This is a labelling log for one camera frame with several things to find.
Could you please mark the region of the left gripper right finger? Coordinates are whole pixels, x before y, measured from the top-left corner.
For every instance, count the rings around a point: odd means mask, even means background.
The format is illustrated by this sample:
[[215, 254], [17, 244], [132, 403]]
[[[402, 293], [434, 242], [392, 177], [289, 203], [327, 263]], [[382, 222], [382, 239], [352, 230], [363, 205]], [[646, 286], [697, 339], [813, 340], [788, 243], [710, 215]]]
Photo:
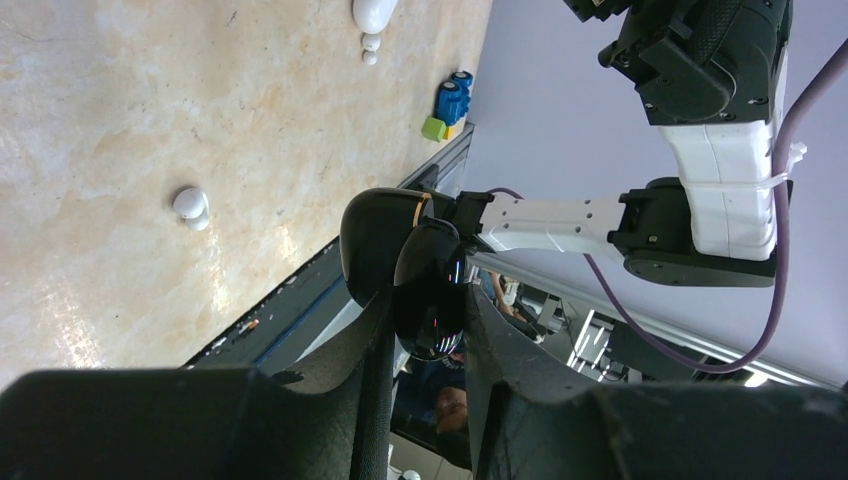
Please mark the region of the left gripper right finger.
[[847, 397], [816, 387], [600, 383], [466, 294], [478, 479], [843, 479]]

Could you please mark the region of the white earbud centre table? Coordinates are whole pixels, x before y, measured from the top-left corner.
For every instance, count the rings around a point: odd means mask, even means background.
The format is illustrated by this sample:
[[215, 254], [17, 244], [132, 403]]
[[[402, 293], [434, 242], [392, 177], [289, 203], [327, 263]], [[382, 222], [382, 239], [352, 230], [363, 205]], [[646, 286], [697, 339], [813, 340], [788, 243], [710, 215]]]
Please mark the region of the white earbud centre table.
[[203, 231], [209, 226], [208, 197], [198, 187], [180, 190], [172, 202], [172, 209], [183, 224], [192, 231]]

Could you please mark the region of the white earbud near case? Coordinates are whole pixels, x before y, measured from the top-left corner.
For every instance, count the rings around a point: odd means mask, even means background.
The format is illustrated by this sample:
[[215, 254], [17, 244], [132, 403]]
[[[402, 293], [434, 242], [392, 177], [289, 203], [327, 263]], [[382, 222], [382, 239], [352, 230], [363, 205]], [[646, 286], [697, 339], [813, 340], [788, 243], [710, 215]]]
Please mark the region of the white earbud near case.
[[378, 51], [381, 47], [381, 36], [379, 34], [364, 33], [361, 37], [362, 61], [368, 65], [375, 65], [378, 61]]

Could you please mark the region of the white charging case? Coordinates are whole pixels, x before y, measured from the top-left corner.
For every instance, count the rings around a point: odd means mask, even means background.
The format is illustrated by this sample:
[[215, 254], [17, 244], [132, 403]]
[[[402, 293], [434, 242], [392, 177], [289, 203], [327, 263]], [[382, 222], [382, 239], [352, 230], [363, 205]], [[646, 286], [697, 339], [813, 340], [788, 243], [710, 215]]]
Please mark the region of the white charging case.
[[379, 34], [387, 27], [397, 4], [398, 0], [354, 0], [354, 22], [365, 34]]

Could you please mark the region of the blue toy block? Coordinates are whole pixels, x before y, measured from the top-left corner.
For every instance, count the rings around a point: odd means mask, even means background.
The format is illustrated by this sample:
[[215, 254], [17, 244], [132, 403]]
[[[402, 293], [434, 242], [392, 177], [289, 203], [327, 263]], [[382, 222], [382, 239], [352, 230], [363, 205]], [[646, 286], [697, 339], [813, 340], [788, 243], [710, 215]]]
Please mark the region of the blue toy block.
[[455, 126], [470, 108], [474, 76], [465, 70], [454, 72], [443, 81], [436, 95], [434, 117], [446, 126]]

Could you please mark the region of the green cube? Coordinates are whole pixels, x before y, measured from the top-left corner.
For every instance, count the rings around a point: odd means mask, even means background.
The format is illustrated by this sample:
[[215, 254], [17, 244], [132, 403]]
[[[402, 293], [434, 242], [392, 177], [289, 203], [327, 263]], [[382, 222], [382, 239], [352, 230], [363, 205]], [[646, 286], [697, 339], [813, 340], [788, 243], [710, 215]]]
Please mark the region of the green cube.
[[447, 130], [448, 126], [443, 120], [429, 116], [422, 125], [421, 134], [427, 140], [441, 142], [444, 140]]

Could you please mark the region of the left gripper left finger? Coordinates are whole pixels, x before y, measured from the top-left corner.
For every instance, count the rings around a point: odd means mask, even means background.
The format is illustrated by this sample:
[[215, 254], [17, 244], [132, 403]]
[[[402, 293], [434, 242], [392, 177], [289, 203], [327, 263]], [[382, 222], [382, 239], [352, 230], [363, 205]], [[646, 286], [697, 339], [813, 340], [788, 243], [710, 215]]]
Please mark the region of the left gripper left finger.
[[5, 479], [383, 479], [390, 299], [274, 376], [47, 370], [1, 396]]

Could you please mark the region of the black charging case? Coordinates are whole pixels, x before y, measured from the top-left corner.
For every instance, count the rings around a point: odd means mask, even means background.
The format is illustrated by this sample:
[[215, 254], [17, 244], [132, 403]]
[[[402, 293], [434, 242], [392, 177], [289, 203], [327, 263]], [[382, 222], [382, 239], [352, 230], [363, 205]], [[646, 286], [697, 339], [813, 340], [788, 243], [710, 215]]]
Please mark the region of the black charging case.
[[352, 298], [386, 295], [394, 334], [420, 361], [448, 357], [465, 330], [467, 255], [459, 232], [438, 217], [429, 192], [374, 188], [341, 220], [342, 269]]

